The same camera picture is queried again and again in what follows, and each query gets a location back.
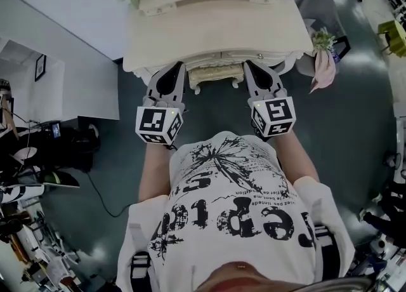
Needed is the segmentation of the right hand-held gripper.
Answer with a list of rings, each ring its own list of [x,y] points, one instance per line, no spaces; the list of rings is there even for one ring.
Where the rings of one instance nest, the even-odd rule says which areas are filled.
[[[251,98],[251,125],[260,138],[291,132],[296,122],[292,97],[287,95],[279,75],[261,62],[244,62],[244,74]]]

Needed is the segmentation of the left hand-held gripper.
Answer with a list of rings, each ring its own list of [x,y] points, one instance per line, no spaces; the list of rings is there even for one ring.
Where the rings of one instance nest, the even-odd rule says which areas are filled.
[[[170,63],[152,76],[147,96],[136,113],[135,131],[144,142],[173,144],[183,124],[185,77],[186,67],[181,61]]]

